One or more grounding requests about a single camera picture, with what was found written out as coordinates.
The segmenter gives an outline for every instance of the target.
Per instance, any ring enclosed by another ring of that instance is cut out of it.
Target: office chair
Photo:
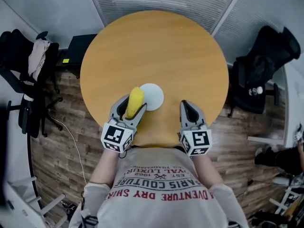
[[[46,33],[39,34],[37,38],[43,37]],[[42,66],[40,74],[35,81],[28,76],[28,60],[32,52],[34,43],[27,40],[19,30],[13,32],[4,32],[0,37],[0,75],[10,84],[17,93],[24,94],[21,104],[11,106],[8,104],[8,113],[12,110],[19,110],[19,126],[22,133],[28,133],[32,137],[37,138],[41,120],[42,134],[47,137],[44,132],[45,118],[49,119],[60,131],[62,126],[57,124],[49,115],[48,110],[54,105],[62,101],[59,97],[45,106],[46,93],[43,92],[41,85],[46,81],[50,72],[56,64],[58,43],[51,43],[46,51],[45,63]],[[20,73],[19,79],[11,71]],[[30,81],[33,85],[25,84],[24,81]]]
[[[232,117],[235,106],[262,114],[266,95],[273,95],[274,104],[279,105],[277,84],[274,84],[273,90],[266,90],[265,84],[275,71],[291,60],[298,59],[300,54],[300,45],[287,28],[284,27],[283,32],[278,33],[269,26],[262,27],[248,55],[236,58],[233,64],[232,74],[229,76],[231,111],[228,117]],[[249,89],[259,86],[263,88],[263,93],[251,96]]]

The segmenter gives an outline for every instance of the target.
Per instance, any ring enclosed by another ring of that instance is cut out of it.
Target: white chair
[[[66,196],[65,194],[61,194],[58,198],[54,199],[51,203],[46,205],[41,210],[35,210],[32,207],[32,204],[41,199],[41,197],[36,197],[33,199],[24,200],[16,191],[14,187],[19,186],[28,186],[33,181],[35,181],[36,177],[25,178],[19,180],[17,182],[4,184],[4,196],[6,202],[9,204],[9,207],[12,209],[13,212],[16,212],[18,215],[23,215],[25,218],[33,224],[37,228],[49,228],[46,224],[46,219],[44,215],[50,211],[53,207],[55,207],[62,199]],[[52,228],[59,228],[62,224],[66,221],[67,216],[65,215],[62,219]]]

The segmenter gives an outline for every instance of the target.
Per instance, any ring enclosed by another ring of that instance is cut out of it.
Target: wooden floor
[[[56,105],[51,113],[64,122],[74,135],[89,180],[94,167],[103,152],[100,142],[102,128],[93,120],[81,96],[79,79],[71,73],[58,73],[57,82],[63,102]],[[46,90],[54,92],[51,82]],[[281,199],[284,188],[271,184],[271,178],[279,173],[276,168],[255,166],[255,151],[262,144],[248,142],[247,136],[262,135],[283,138],[285,125],[284,92],[280,106],[274,106],[273,97],[266,98],[266,108],[262,115],[250,114],[236,109],[232,118],[227,118],[229,107],[225,104],[216,121],[211,125],[214,147],[209,152],[216,168],[230,186],[246,216],[256,211],[273,209],[269,198]],[[70,134],[64,129],[58,131],[46,120],[48,137],[41,134],[31,140],[33,170],[37,176],[38,193],[42,205],[49,203],[61,193],[66,200],[79,203],[85,185],[77,150]],[[249,180],[257,180],[249,187]],[[61,206],[48,213],[58,221],[64,215]]]

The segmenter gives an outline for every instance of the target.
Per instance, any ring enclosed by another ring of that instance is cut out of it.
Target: white desk
[[[278,144],[285,148],[294,146],[294,134],[299,123],[304,127],[304,54],[283,67],[285,79],[285,132],[284,139],[270,139],[248,136],[249,141]]]

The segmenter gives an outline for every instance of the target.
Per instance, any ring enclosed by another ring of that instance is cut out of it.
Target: black pants
[[[255,164],[280,167],[287,173],[297,176],[302,173],[297,148],[273,152],[271,148],[255,158]]]

